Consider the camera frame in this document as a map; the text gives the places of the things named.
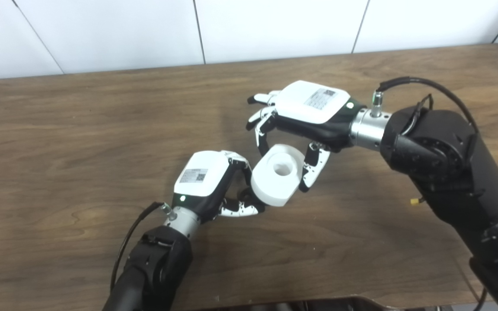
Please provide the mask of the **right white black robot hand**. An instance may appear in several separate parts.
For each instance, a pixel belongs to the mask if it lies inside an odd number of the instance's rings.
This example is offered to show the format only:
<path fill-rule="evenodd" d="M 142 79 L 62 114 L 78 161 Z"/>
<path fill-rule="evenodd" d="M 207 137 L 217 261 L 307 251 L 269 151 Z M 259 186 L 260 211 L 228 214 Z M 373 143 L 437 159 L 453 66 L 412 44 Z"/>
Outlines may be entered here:
<path fill-rule="evenodd" d="M 246 124 L 255 132 L 259 153 L 269 151 L 267 134 L 281 130 L 310 140 L 302 165 L 299 190 L 307 192 L 324 169 L 331 153 L 353 146 L 351 125 L 366 108 L 348 92 L 307 81 L 296 81 L 282 90 L 256 94 L 248 104 L 262 104 Z"/>

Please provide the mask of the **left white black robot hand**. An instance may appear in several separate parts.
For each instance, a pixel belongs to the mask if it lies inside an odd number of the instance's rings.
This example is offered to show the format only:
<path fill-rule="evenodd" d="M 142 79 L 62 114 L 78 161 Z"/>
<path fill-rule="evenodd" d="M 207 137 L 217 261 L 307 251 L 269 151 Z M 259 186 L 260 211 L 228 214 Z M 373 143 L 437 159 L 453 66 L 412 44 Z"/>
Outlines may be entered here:
<path fill-rule="evenodd" d="M 243 173 L 247 187 L 237 198 L 227 197 L 235 174 Z M 265 203 L 251 189 L 252 168 L 247 159 L 229 150 L 196 152 L 174 184 L 172 207 L 190 210 L 200 224 L 217 216 L 245 217 L 265 212 Z"/>

